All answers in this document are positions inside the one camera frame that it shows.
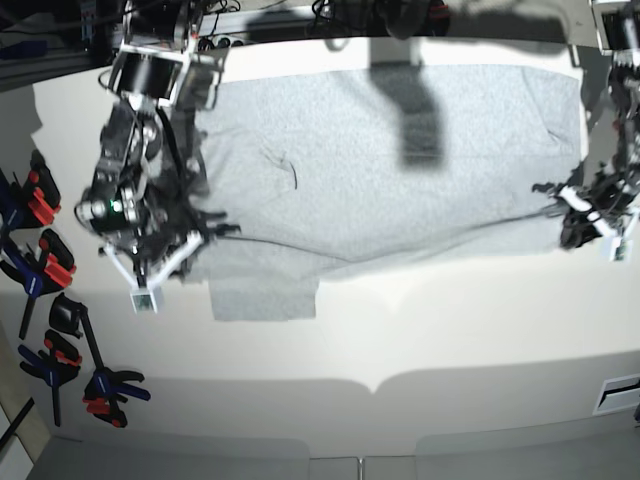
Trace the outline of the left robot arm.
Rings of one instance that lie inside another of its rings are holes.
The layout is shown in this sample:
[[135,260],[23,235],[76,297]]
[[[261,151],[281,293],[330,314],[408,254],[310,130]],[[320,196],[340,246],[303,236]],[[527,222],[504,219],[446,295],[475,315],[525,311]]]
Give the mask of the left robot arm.
[[632,234],[639,223],[639,3],[591,1],[600,53],[610,59],[606,99],[615,113],[616,150],[599,165],[591,183],[578,181],[580,170],[560,183],[536,183],[534,192],[555,201],[544,209],[561,216],[560,247],[577,249],[600,239],[606,258],[631,257]]

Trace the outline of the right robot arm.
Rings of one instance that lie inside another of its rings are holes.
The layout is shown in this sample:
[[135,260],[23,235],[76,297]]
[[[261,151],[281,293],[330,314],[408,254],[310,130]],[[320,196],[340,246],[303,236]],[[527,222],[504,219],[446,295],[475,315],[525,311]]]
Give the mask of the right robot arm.
[[205,1],[125,2],[119,48],[101,84],[115,101],[74,214],[136,294],[185,276],[203,246],[240,229],[225,212],[192,204],[204,169],[182,153],[170,119],[192,68],[215,63],[199,49],[207,9]]

